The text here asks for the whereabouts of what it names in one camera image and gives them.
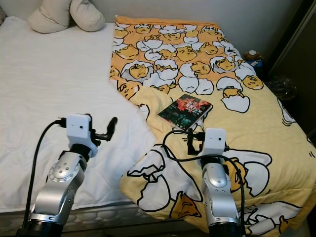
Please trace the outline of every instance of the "plastic bag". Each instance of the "plastic bag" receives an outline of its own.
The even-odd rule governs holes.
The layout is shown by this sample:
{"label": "plastic bag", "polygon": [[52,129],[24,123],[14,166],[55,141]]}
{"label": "plastic bag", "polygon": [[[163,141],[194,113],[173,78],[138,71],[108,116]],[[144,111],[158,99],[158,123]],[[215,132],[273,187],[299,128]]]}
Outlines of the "plastic bag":
{"label": "plastic bag", "polygon": [[266,85],[279,100],[293,100],[297,96],[296,84],[286,76],[275,76]]}

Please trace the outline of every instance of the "yellow blanket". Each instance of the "yellow blanket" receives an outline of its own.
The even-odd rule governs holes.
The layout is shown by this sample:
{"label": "yellow blanket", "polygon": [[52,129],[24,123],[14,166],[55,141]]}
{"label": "yellow blanket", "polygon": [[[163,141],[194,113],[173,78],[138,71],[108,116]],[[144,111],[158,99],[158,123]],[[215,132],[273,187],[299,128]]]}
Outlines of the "yellow blanket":
{"label": "yellow blanket", "polygon": [[[171,124],[157,114],[184,93],[213,104],[196,125],[227,131],[231,191],[240,208],[245,187],[249,233],[278,236],[298,227],[316,202],[316,149],[281,102],[214,23],[117,17],[111,82],[140,107],[157,138],[121,179],[121,190],[158,219],[183,218],[207,232],[201,167],[175,162],[161,148]],[[167,140],[172,155],[188,158],[184,135]]]}

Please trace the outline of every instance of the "bottle cap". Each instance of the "bottle cap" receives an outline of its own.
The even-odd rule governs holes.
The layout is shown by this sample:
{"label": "bottle cap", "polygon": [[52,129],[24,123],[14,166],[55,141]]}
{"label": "bottle cap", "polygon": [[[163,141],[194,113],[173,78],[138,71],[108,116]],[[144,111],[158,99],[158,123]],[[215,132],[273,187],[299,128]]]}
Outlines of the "bottle cap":
{"label": "bottle cap", "polygon": [[256,53],[257,53],[257,52],[256,52],[255,50],[249,51],[249,54],[250,54],[250,55],[256,55]]}

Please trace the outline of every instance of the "wall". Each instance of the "wall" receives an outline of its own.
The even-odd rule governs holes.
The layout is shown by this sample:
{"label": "wall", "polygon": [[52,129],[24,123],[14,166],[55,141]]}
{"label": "wall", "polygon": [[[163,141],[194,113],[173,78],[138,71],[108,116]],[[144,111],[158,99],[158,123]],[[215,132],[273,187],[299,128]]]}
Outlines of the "wall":
{"label": "wall", "polygon": [[[42,0],[0,0],[10,15],[26,19]],[[115,15],[215,21],[241,51],[266,57],[284,33],[302,0],[91,0],[107,22]]]}

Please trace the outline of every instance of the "black cable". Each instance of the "black cable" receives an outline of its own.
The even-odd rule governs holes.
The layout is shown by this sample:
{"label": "black cable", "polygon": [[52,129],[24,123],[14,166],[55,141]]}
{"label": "black cable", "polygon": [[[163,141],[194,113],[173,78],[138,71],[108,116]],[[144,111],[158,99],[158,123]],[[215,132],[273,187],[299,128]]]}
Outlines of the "black cable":
{"label": "black cable", "polygon": [[162,145],[163,145],[163,148],[167,154],[167,157],[173,161],[177,161],[177,162],[187,162],[187,161],[192,161],[192,160],[197,160],[197,159],[201,159],[201,158],[222,158],[224,159],[224,161],[228,161],[232,164],[232,166],[234,167],[234,169],[236,170],[237,172],[237,176],[238,176],[238,179],[240,181],[240,192],[241,192],[241,204],[240,204],[240,224],[241,224],[241,228],[242,228],[242,234],[245,235],[246,234],[246,229],[245,229],[245,224],[244,224],[244,208],[245,208],[245,193],[244,193],[244,188],[243,188],[243,183],[242,183],[242,176],[241,176],[241,171],[240,169],[237,167],[237,165],[231,161],[230,158],[226,157],[226,156],[223,156],[223,155],[203,155],[203,156],[199,156],[199,157],[194,157],[194,158],[187,158],[187,159],[176,159],[176,158],[173,158],[169,155],[169,151],[167,149],[167,146],[166,146],[166,140],[167,140],[167,137],[170,135],[170,134],[173,134],[173,133],[181,133],[181,134],[187,134],[187,135],[192,135],[191,133],[189,132],[186,132],[186,131],[182,131],[182,130],[173,130],[173,131],[170,131],[168,132],[165,137],[163,138],[163,141],[162,141]]}
{"label": "black cable", "polygon": [[40,136],[40,138],[39,138],[38,145],[36,146],[36,150],[35,150],[34,158],[33,158],[31,179],[30,179],[28,197],[27,197],[26,206],[25,206],[25,213],[24,213],[24,219],[23,219],[22,229],[25,228],[25,226],[26,226],[26,224],[27,224],[27,222],[28,222],[29,214],[30,214],[32,190],[33,190],[33,183],[34,183],[34,177],[35,177],[36,160],[37,160],[37,158],[38,158],[38,153],[39,153],[39,150],[40,150],[41,141],[43,140],[43,137],[45,136],[45,133],[50,129],[50,127],[52,127],[54,124],[60,124],[60,122],[61,122],[60,120],[56,120],[56,121],[54,121],[54,122],[51,122],[51,123],[45,128],[45,130],[43,131],[43,133],[41,134],[41,136]]}

